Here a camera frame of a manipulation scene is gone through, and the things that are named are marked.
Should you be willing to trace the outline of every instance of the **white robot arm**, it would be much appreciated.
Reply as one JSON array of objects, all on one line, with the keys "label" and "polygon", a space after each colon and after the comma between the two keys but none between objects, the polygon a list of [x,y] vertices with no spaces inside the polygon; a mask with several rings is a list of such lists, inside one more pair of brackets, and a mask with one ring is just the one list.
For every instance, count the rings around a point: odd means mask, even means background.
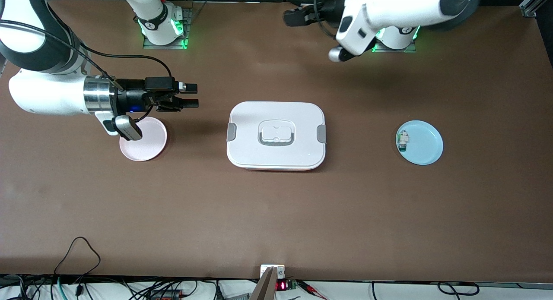
[{"label": "white robot arm", "polygon": [[[178,37],[172,20],[180,7],[161,0],[126,1],[152,43],[168,44]],[[10,79],[10,93],[25,111],[95,115],[109,135],[137,140],[142,133],[128,112],[198,107],[197,99],[176,97],[197,93],[197,85],[177,82],[171,75],[117,80],[103,70],[102,76],[89,75],[88,48],[47,0],[0,0],[0,12],[0,53],[22,68]]]},{"label": "white robot arm", "polygon": [[[333,62],[343,62],[369,50],[382,28],[393,26],[402,30],[417,26],[453,27],[476,11],[478,1],[325,0],[314,7],[286,11],[284,21],[288,26],[305,26],[326,20],[331,26],[338,28],[336,41],[339,46],[330,50],[328,58]],[[413,29],[410,29],[405,34],[412,32]]]}]

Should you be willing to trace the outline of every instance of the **table surface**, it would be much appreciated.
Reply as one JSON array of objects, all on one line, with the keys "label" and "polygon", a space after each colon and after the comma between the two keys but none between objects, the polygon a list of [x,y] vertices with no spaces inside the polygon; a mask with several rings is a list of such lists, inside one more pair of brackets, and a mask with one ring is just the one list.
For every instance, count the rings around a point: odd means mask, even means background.
[{"label": "table surface", "polygon": [[[421,31],[416,54],[326,58],[316,25],[288,3],[209,3],[189,49],[142,50],[123,1],[53,1],[91,48],[151,54],[198,83],[200,108],[158,114],[170,142],[132,162],[94,117],[22,111],[0,78],[0,272],[51,273],[71,240],[96,274],[553,282],[553,70],[534,19],[482,7],[458,29]],[[147,60],[94,56],[119,78],[163,76]],[[241,101],[306,101],[326,116],[327,155],[308,172],[256,172],[226,156]],[[397,128],[444,137],[435,164],[409,164]],[[63,273],[95,263],[77,243]]]}]

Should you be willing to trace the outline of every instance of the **red digital display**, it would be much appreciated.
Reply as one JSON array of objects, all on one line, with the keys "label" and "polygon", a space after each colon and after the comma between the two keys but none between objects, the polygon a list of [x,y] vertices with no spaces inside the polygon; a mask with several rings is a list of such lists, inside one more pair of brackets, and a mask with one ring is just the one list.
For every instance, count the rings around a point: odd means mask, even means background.
[{"label": "red digital display", "polygon": [[288,290],[288,284],[286,283],[286,280],[278,280],[275,285],[276,291],[284,291]]}]

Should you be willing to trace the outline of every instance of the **light blue plate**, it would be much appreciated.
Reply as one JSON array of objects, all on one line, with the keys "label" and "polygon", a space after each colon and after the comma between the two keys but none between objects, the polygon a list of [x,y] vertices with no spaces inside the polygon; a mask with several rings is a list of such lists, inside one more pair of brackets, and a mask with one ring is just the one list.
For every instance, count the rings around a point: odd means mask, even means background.
[{"label": "light blue plate", "polygon": [[407,150],[399,152],[405,160],[417,165],[429,165],[436,162],[444,152],[444,141],[440,132],[432,125],[424,121],[409,121],[397,130],[395,144],[397,148],[397,135],[403,130],[409,135]]}]

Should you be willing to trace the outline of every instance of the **cable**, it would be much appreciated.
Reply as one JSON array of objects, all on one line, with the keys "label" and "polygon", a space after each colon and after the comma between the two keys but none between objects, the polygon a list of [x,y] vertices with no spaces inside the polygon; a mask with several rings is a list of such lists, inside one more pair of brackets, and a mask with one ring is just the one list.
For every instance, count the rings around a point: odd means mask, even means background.
[{"label": "cable", "polygon": [[321,298],[323,300],[328,300],[325,296],[323,296],[320,292],[318,292],[313,286],[310,286],[304,281],[296,280],[298,283],[298,286],[300,286],[301,289],[303,289],[306,293],[316,296],[317,298]]},{"label": "cable", "polygon": [[[451,290],[453,292],[448,292],[448,291],[445,291],[442,289],[441,285],[442,284],[445,284],[445,285],[448,285],[449,288],[451,288]],[[480,286],[472,283],[474,287],[476,287],[476,291],[475,292],[472,292],[472,293],[465,293],[465,292],[458,292],[457,290],[455,290],[455,288],[449,284],[448,282],[438,282],[438,289],[440,290],[440,292],[442,292],[443,294],[448,294],[450,296],[455,296],[458,300],[461,300],[461,298],[459,296],[476,296],[479,292],[480,292]]]},{"label": "cable", "polygon": [[152,56],[105,54],[105,53],[99,52],[97,50],[93,50],[93,49],[89,48],[88,46],[86,46],[85,44],[81,44],[81,47],[85,48],[86,50],[89,50],[90,52],[93,52],[94,54],[98,54],[100,56],[109,57],[109,58],[144,58],[146,60],[153,60],[155,62],[160,63],[162,66],[164,66],[164,68],[167,70],[167,73],[169,74],[169,76],[172,76],[170,68],[164,62],[162,62],[162,60],[160,60],[158,58],[155,58],[155,57],[152,57]]},{"label": "cable", "polygon": [[63,288],[61,288],[61,281],[60,281],[61,277],[57,277],[57,288],[58,290],[60,291],[60,294],[61,294],[61,297],[64,299],[64,300],[67,300],[67,297],[65,296],[65,292],[63,290]]},{"label": "cable", "polygon": [[86,54],[81,52],[81,50],[79,50],[75,46],[72,46],[72,45],[68,44],[67,42],[61,40],[60,38],[55,36],[53,33],[50,33],[50,32],[48,32],[44,29],[41,29],[39,27],[35,27],[35,26],[32,26],[32,25],[28,25],[26,23],[18,22],[18,21],[8,21],[6,19],[0,19],[0,25],[2,25],[2,24],[4,24],[4,26],[14,25],[14,26],[25,27],[25,28],[30,29],[30,30],[41,32],[44,35],[47,35],[47,36],[53,38],[54,40],[56,40],[56,41],[60,42],[61,44],[63,44],[65,47],[70,48],[70,49],[74,50],[75,52],[77,52],[77,54],[79,54],[79,56],[81,56],[87,62],[89,62],[91,65],[93,65],[95,68],[97,68],[98,71],[100,71],[100,73],[102,73],[102,76],[104,78],[109,79],[111,82],[115,82],[115,80],[104,69],[100,68],[100,66],[98,66],[98,64],[96,64],[93,60],[91,60],[91,58],[89,58]]},{"label": "cable", "polygon": [[206,5],[207,3],[207,0],[204,1],[202,3],[202,6],[200,6],[200,8],[198,9],[198,11],[194,12],[194,14],[192,14],[192,19],[190,19],[190,23],[194,22],[194,19],[196,19],[196,17],[198,17],[198,15],[200,14],[200,12],[202,11],[203,7]]},{"label": "cable", "polygon": [[19,278],[19,294],[20,294],[20,297],[22,297],[26,300],[29,299],[29,297],[27,296],[27,287],[25,285],[25,282],[24,282],[23,278],[20,275],[17,275],[17,278]]},{"label": "cable", "polygon": [[210,283],[210,284],[213,284],[215,286],[215,294],[213,295],[213,300],[215,300],[215,298],[217,298],[217,284],[215,284],[213,282],[209,282],[209,281],[202,281],[202,283]]},{"label": "cable", "polygon": [[146,110],[146,113],[144,113],[144,115],[142,115],[142,117],[139,117],[138,119],[134,119],[134,122],[135,122],[135,123],[138,123],[138,122],[142,121],[142,119],[144,119],[145,117],[147,117],[147,116],[150,114],[150,111],[152,111],[152,108],[154,108],[153,105],[150,106],[150,108],[148,108],[148,109]]},{"label": "cable", "polygon": [[371,282],[371,292],[373,292],[373,300],[377,300],[377,295],[375,294],[375,282]]},{"label": "cable", "polygon": [[330,37],[332,39],[335,39],[336,35],[333,35],[332,33],[330,33],[330,31],[328,31],[328,29],[326,29],[326,27],[324,27],[324,25],[321,22],[321,18],[318,15],[318,10],[317,10],[317,0],[313,0],[313,9],[315,11],[315,18],[317,19],[317,23],[318,23],[319,28],[322,30],[322,32],[324,32],[325,35],[327,35],[328,37]]},{"label": "cable", "polygon": [[100,257],[98,252],[95,251],[94,248],[92,248],[92,246],[89,243],[89,240],[87,240],[86,237],[76,237],[75,239],[73,239],[73,241],[71,241],[71,245],[69,245],[69,249],[67,249],[67,252],[65,253],[65,256],[61,259],[61,261],[54,268],[54,275],[59,275],[58,272],[57,272],[57,268],[59,268],[60,265],[65,261],[65,259],[67,258],[67,255],[69,255],[69,252],[71,252],[71,248],[73,247],[73,244],[75,244],[75,241],[77,241],[77,239],[83,239],[86,242],[86,244],[89,246],[90,250],[96,255],[96,257],[98,257],[98,263],[96,263],[95,266],[93,266],[90,270],[86,271],[85,274],[83,274],[81,276],[85,276],[85,275],[89,274],[90,272],[94,271],[100,265],[100,263],[102,262],[102,258]]},{"label": "cable", "polygon": [[195,292],[196,289],[198,288],[198,281],[195,281],[195,282],[196,282],[196,286],[194,287],[194,289],[190,292],[190,294],[187,294],[187,295],[184,296],[183,298],[189,297],[189,296],[191,296],[191,294],[194,294],[194,292]]},{"label": "cable", "polygon": [[40,300],[40,288],[42,288],[42,286],[44,286],[44,284],[46,284],[46,278],[44,278],[42,283],[36,288],[35,292],[33,293],[33,296],[31,296],[30,299],[34,299],[34,297],[36,296],[36,293],[38,293],[38,299]]},{"label": "cable", "polygon": [[85,283],[84,285],[85,285],[86,293],[89,295],[90,300],[94,300],[94,298],[93,298],[92,295],[90,294],[89,287],[87,286],[86,283]]}]

